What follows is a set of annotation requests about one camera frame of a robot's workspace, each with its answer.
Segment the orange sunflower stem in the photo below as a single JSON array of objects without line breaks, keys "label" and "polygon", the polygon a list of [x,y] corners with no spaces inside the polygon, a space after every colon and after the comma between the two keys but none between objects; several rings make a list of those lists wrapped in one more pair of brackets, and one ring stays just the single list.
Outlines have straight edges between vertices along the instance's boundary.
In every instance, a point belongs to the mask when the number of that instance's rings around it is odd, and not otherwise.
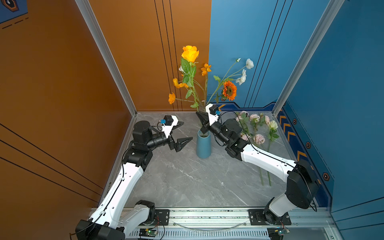
[{"label": "orange sunflower stem", "polygon": [[237,96],[237,86],[232,82],[232,79],[230,79],[229,81],[223,82],[216,93],[217,101],[218,100],[234,101],[236,96]]}]

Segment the clear ribbed glass vase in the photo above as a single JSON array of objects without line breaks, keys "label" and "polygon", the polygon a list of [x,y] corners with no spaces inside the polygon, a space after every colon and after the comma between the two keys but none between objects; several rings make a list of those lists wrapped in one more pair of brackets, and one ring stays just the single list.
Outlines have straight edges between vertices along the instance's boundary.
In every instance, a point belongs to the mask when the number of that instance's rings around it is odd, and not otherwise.
[{"label": "clear ribbed glass vase", "polygon": [[213,106],[213,104],[209,103],[207,104],[206,106],[204,106],[203,110],[202,110],[202,113],[209,116],[211,113],[210,113],[210,108]]}]

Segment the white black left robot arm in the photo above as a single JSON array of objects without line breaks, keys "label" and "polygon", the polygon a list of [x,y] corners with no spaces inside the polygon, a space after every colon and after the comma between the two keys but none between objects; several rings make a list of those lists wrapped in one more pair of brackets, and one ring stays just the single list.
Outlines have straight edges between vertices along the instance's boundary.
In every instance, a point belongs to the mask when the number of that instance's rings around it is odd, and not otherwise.
[{"label": "white black left robot arm", "polygon": [[155,204],[138,201],[125,216],[121,214],[134,186],[143,175],[153,157],[153,151],[162,146],[181,151],[191,137],[174,140],[173,130],[184,122],[176,116],[166,115],[160,120],[161,127],[154,127],[148,121],[135,123],[133,139],[122,157],[121,169],[110,191],[88,220],[81,220],[74,236],[79,240],[124,240],[140,224],[151,224],[155,219]]}]

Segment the teal ceramic cylinder vase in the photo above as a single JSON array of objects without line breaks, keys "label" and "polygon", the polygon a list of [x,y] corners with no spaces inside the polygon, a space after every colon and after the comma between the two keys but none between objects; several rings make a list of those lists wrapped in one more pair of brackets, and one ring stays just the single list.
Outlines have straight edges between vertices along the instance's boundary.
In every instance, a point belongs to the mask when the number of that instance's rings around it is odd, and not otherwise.
[{"label": "teal ceramic cylinder vase", "polygon": [[212,153],[211,133],[207,132],[204,134],[199,130],[197,137],[197,156],[201,159],[206,159]]}]

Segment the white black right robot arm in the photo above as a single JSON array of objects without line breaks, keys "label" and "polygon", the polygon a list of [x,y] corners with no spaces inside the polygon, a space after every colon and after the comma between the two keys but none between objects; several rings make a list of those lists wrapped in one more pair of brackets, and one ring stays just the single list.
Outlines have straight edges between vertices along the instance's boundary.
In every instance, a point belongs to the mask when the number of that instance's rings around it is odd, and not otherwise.
[{"label": "white black right robot arm", "polygon": [[196,115],[202,124],[201,132],[209,132],[217,137],[229,156],[256,165],[286,183],[286,191],[272,198],[264,208],[265,222],[277,224],[287,212],[311,206],[320,188],[320,181],[311,164],[281,158],[244,140],[241,138],[242,129],[235,119],[228,119],[222,124],[218,115],[206,112],[197,112]]}]

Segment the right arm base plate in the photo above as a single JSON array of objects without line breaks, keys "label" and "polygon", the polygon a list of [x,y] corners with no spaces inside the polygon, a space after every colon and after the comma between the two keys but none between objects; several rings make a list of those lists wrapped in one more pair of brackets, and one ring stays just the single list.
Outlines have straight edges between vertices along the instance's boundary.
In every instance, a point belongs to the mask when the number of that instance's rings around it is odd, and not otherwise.
[{"label": "right arm base plate", "polygon": [[290,226],[292,224],[288,213],[285,213],[281,217],[273,217],[272,214],[267,214],[267,216],[265,216],[264,210],[262,209],[249,209],[248,215],[252,226],[277,226],[280,224]]}]

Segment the orange poppy spray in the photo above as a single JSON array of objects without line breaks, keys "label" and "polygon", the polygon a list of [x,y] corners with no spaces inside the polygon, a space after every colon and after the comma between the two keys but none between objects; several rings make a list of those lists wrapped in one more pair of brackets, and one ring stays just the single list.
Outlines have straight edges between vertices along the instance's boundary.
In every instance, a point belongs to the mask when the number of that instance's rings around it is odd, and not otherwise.
[{"label": "orange poppy spray", "polygon": [[177,111],[201,110],[205,103],[206,93],[202,84],[197,81],[187,84],[174,78],[173,90],[168,95],[170,105],[175,105]]},{"label": "orange poppy spray", "polygon": [[204,66],[201,68],[202,76],[205,77],[205,84],[204,84],[204,106],[207,104],[207,90],[208,90],[208,73],[210,73],[211,65],[208,63],[205,63]]}]

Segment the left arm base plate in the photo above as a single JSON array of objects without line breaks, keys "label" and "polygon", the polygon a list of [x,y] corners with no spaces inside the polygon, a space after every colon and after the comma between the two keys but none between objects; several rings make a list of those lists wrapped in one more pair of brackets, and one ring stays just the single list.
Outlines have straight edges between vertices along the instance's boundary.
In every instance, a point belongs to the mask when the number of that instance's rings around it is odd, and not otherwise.
[{"label": "left arm base plate", "polygon": [[140,226],[156,226],[158,222],[161,225],[168,226],[170,220],[169,209],[155,209],[154,217],[150,217],[145,222],[141,223]]}]

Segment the yellow rose stem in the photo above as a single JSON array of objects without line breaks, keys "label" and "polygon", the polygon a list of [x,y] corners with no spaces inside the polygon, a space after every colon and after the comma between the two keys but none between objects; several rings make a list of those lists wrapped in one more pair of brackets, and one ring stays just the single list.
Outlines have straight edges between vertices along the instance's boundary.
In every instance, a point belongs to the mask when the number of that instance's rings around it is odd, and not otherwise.
[{"label": "yellow rose stem", "polygon": [[178,84],[180,87],[185,88],[187,93],[185,95],[185,101],[190,103],[190,107],[197,112],[204,112],[203,101],[198,94],[198,88],[203,89],[201,84],[195,80],[197,73],[198,63],[196,60],[200,52],[196,46],[184,46],[181,56],[181,66],[179,71],[182,73],[182,80]]}]

